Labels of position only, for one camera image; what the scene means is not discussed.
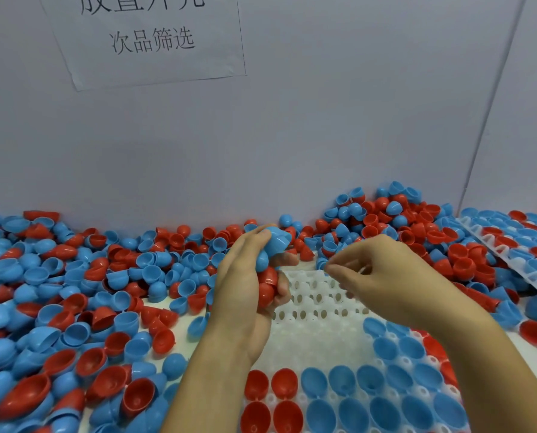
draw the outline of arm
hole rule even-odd
[[[272,313],[290,299],[289,281],[278,274],[277,292],[258,307],[258,253],[271,238],[258,228],[240,236],[216,275],[208,326],[189,361],[161,431],[234,433],[250,367],[268,341]],[[298,259],[277,254],[271,266],[294,266]]]
[[[443,345],[474,433],[537,433],[537,379],[517,349],[406,245],[369,238],[333,256],[325,271],[380,316],[429,331]]]

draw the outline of wall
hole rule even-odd
[[[392,179],[458,204],[520,1],[239,0],[247,76],[76,93],[38,0],[0,0],[0,212],[310,220]]]
[[[463,206],[537,212],[537,0],[527,0]]]

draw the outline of forearm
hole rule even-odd
[[[467,310],[433,336],[449,356],[474,433],[537,433],[537,378],[487,312]]]
[[[238,341],[208,329],[189,361],[162,432],[236,431],[251,365]]]

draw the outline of chinese character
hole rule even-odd
[[[112,33],[110,33],[110,36],[112,37],[112,39],[114,39],[114,43],[112,44],[112,47],[114,48],[114,52],[121,55],[124,49],[126,49],[130,53],[132,53],[132,50],[130,50],[128,46],[126,45],[128,36],[120,35],[120,32],[118,32],[116,35],[112,35]]]
[[[150,7],[148,7],[148,10],[150,10],[150,9],[152,8],[152,6],[154,6],[154,2],[155,2],[155,1],[156,1],[156,0],[152,0],[152,2],[150,3]],[[166,10],[168,10],[168,3],[166,2],[166,0],[164,0],[164,8],[165,8]]]
[[[156,28],[154,28],[152,36],[154,36],[154,41],[156,41],[156,45],[158,46],[156,51],[160,51],[161,48],[168,51],[172,48],[172,35],[170,34],[170,29],[162,28],[161,30],[156,30]]]
[[[120,10],[116,12],[123,10],[144,10],[143,7],[138,7],[136,0],[118,0],[118,4],[120,5]]]
[[[104,5],[102,0],[80,0],[80,2],[82,3],[82,14],[83,15],[84,15],[85,10],[90,12],[92,15],[95,14],[96,12],[98,12],[100,10],[100,8],[103,8],[104,10],[106,10],[106,12],[111,11],[109,8],[107,8]]]
[[[202,0],[202,4],[201,4],[201,5],[196,4],[196,0],[192,0],[192,1],[194,2],[194,7],[202,7],[202,6],[204,6],[204,0]],[[181,7],[180,9],[178,9],[178,10],[182,10],[182,9],[184,9],[184,6],[186,6],[186,2],[187,2],[187,0],[184,0],[184,4],[183,4],[182,7]]]
[[[146,39],[146,32],[144,32],[144,30],[135,30],[134,35],[136,36],[136,41],[134,43],[136,53],[139,51],[144,53],[148,50],[152,51],[152,43]]]
[[[180,29],[180,36],[175,36],[176,42],[178,43],[176,48],[194,48],[194,41],[190,41],[192,35],[188,35],[188,33],[190,33],[190,30],[186,30],[186,27]]]

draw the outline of white paper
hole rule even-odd
[[[78,91],[245,74],[237,0],[41,0]]]

